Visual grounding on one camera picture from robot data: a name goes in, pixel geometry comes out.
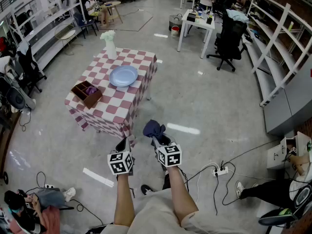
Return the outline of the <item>person's right forearm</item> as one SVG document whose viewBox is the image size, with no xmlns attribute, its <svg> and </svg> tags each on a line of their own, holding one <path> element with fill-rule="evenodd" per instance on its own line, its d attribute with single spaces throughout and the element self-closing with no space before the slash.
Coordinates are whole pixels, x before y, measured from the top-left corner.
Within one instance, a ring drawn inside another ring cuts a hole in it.
<svg viewBox="0 0 312 234">
<path fill-rule="evenodd" d="M 168 167 L 172 200 L 175 214 L 180 223 L 189 214 L 198 211 L 198 207 L 190 196 L 182 179 L 180 169 L 177 166 Z"/>
</svg>

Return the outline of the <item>white desk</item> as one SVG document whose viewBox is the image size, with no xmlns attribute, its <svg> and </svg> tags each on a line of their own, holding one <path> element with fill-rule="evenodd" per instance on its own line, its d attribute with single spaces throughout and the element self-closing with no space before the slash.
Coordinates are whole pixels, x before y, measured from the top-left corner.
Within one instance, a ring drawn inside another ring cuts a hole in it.
<svg viewBox="0 0 312 234">
<path fill-rule="evenodd" d="M 204 41 L 203 41 L 204 46 L 203 46 L 201 56 L 200 56 L 200 58 L 202 59 L 206 54 L 208 43 L 210 41 L 212 32 L 215 29 L 215 20 L 214 20 L 214 18 L 212 18 L 212 22 L 210 24 L 206 23 L 206 20 L 201 19 L 201 18 L 196 19 L 194 22 L 189 21 L 189 20 L 187 20 L 187 16 L 189 13 L 192 13 L 192 12 L 193 12 L 192 9 L 188 9 L 182 17 L 182 27 L 181 27 L 181 32 L 180 32 L 180 36 L 179 36 L 177 51 L 179 52 L 181 49 L 183 38 L 186 37 L 186 35 L 187 35 L 188 26 L 192 25 L 194 27 L 199 27 L 199 28 L 206 30 L 206 35 L 205 35 Z"/>
</svg>

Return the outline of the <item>wicker basket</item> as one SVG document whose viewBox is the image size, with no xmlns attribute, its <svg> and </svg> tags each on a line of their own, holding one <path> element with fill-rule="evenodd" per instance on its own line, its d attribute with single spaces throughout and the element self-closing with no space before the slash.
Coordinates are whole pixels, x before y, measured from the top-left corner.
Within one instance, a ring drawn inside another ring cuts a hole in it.
<svg viewBox="0 0 312 234">
<path fill-rule="evenodd" d="M 170 15 L 169 16 L 169 30 L 172 30 L 172 27 L 177 26 L 179 31 L 181 31 L 182 27 L 182 14 Z"/>
</svg>

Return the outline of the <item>person's left black shoe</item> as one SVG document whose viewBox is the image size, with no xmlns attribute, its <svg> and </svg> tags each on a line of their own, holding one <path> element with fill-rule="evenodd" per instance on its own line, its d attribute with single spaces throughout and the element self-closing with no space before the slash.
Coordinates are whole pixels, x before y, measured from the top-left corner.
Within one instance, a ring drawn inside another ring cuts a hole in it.
<svg viewBox="0 0 312 234">
<path fill-rule="evenodd" d="M 148 194 L 151 194 L 151 193 L 154 192 L 154 190 L 153 190 L 150 186 L 148 186 L 148 185 L 146 185 L 146 184 L 141 185 L 140 188 L 141 188 L 141 192 L 142 192 L 144 195 L 148 195 Z"/>
</svg>

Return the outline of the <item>dark blue cloth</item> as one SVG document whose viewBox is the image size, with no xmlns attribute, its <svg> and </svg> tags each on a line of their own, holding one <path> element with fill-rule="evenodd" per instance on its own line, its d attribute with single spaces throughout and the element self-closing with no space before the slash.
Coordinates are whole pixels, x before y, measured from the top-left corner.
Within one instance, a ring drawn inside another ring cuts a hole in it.
<svg viewBox="0 0 312 234">
<path fill-rule="evenodd" d="M 143 135 L 146 137 L 155 137 L 156 139 L 162 139 L 163 133 L 166 127 L 164 124 L 160 125 L 157 121 L 151 119 L 147 122 L 143 129 Z"/>
</svg>

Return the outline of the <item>light blue cloth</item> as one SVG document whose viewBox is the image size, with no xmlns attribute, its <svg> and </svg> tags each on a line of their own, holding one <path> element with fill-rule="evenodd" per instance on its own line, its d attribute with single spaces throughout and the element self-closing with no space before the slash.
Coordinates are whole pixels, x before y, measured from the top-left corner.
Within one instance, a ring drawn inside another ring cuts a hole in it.
<svg viewBox="0 0 312 234">
<path fill-rule="evenodd" d="M 226 12 L 227 12 L 228 17 L 231 18 L 233 21 L 239 21 L 242 23 L 249 22 L 248 17 L 242 12 L 239 12 L 236 10 L 230 10 L 230 9 L 226 9 Z"/>
</svg>

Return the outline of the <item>pink white checkered tablecloth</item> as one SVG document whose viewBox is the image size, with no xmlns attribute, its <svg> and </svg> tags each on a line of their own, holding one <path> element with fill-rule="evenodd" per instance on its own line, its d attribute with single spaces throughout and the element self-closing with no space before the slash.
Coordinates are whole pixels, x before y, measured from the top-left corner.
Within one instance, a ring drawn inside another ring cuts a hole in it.
<svg viewBox="0 0 312 234">
<path fill-rule="evenodd" d="M 117 58 L 109 59 L 103 49 L 89 64 L 76 84 L 89 82 L 102 92 L 102 97 L 91 108 L 70 92 L 65 99 L 65 106 L 82 130 L 93 127 L 97 132 L 105 132 L 114 137 L 127 137 L 131 147 L 136 144 L 133 133 L 136 110 L 144 93 L 157 72 L 155 53 L 117 48 Z M 116 87 L 109 83 L 109 75 L 122 65 L 137 69 L 138 77 L 127 87 Z"/>
</svg>

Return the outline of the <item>person's beige shirt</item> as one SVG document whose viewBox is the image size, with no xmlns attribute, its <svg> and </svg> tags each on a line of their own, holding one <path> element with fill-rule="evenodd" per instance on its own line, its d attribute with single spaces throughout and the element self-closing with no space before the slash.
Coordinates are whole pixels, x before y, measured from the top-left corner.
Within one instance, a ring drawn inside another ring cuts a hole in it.
<svg viewBox="0 0 312 234">
<path fill-rule="evenodd" d="M 206 211 L 186 215 L 181 222 L 174 213 L 171 189 L 139 198 L 130 227 L 109 224 L 100 234 L 248 234 L 237 224 Z"/>
</svg>

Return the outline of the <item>big blue plate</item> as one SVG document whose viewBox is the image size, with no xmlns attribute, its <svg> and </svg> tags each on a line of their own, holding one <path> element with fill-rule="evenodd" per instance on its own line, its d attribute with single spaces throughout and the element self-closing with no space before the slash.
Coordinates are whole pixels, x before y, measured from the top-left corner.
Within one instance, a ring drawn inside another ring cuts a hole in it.
<svg viewBox="0 0 312 234">
<path fill-rule="evenodd" d="M 109 74 L 109 82 L 116 87 L 126 87 L 136 81 L 138 77 L 137 69 L 130 65 L 116 67 Z"/>
</svg>

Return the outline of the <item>white vase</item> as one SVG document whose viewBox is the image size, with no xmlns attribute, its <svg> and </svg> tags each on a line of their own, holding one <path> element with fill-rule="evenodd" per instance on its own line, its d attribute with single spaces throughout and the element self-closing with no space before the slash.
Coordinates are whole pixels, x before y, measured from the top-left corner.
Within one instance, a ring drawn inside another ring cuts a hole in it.
<svg viewBox="0 0 312 234">
<path fill-rule="evenodd" d="M 113 40 L 106 39 L 106 54 L 108 59 L 115 60 L 117 59 L 117 51 Z"/>
</svg>

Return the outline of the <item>wooden compartment box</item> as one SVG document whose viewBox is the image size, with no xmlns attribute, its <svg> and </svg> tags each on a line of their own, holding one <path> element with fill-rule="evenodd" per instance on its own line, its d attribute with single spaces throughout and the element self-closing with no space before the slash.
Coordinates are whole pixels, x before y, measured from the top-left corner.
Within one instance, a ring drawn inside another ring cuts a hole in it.
<svg viewBox="0 0 312 234">
<path fill-rule="evenodd" d="M 91 95 L 85 93 L 86 89 L 92 85 L 88 81 L 83 81 L 75 85 L 71 92 L 81 101 L 88 109 L 92 108 L 98 100 L 102 98 L 102 91 L 97 88 L 97 92 Z"/>
</svg>

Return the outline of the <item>grey cabinet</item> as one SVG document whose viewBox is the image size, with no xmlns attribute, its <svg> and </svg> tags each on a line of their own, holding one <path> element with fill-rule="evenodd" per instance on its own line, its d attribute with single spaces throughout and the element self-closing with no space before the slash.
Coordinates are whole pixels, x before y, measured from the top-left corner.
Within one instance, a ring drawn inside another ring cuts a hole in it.
<svg viewBox="0 0 312 234">
<path fill-rule="evenodd" d="M 281 92 L 264 107 L 266 132 L 282 136 L 312 118 L 312 54 Z"/>
</svg>

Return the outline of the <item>blue chair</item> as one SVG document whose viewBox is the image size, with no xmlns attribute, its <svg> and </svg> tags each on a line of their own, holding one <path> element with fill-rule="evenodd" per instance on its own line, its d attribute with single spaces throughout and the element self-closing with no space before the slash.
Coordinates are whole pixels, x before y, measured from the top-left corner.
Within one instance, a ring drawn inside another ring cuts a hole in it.
<svg viewBox="0 0 312 234">
<path fill-rule="evenodd" d="M 96 30 L 98 31 L 98 26 L 94 18 L 91 19 L 83 19 L 83 14 L 79 12 L 74 13 L 74 19 L 77 26 L 81 29 L 81 32 L 85 38 L 85 32 L 88 33 L 88 27 L 91 26 L 95 35 L 97 35 Z"/>
</svg>

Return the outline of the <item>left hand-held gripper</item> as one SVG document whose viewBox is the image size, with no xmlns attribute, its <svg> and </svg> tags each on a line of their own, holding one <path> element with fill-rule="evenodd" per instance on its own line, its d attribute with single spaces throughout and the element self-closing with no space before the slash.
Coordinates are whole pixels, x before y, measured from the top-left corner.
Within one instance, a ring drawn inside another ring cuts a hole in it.
<svg viewBox="0 0 312 234">
<path fill-rule="evenodd" d="M 132 157 L 132 147 L 129 138 L 124 138 L 116 147 L 117 153 L 107 155 L 109 168 L 113 175 L 122 174 L 133 175 L 134 158 Z"/>
</svg>

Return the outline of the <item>round wooden table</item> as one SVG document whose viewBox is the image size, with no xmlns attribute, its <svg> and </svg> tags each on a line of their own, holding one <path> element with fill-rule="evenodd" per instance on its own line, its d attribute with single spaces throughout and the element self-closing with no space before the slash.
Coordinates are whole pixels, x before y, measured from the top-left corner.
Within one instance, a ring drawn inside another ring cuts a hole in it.
<svg viewBox="0 0 312 234">
<path fill-rule="evenodd" d="M 123 23 L 121 15 L 117 7 L 121 5 L 120 1 L 110 1 L 101 5 L 101 10 L 104 12 L 104 22 L 108 25 L 110 21 L 119 18 L 121 23 Z"/>
</svg>

